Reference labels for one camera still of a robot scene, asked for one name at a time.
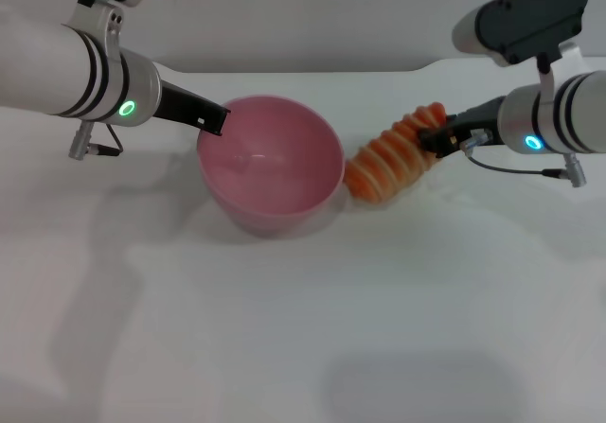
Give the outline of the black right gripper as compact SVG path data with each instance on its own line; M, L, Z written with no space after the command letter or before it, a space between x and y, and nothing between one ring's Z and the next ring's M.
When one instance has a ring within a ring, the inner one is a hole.
M457 115L448 115L446 123L439 127L419 130L420 148L436 158L445 158L460 151L459 143L469 139L474 131L489 132L490 145L503 145L497 120L505 98L497 97Z

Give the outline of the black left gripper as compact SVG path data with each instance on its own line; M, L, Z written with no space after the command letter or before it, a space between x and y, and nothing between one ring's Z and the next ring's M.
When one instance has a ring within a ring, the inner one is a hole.
M221 136L231 111L222 105L190 91L162 81L158 117L188 125L215 136Z

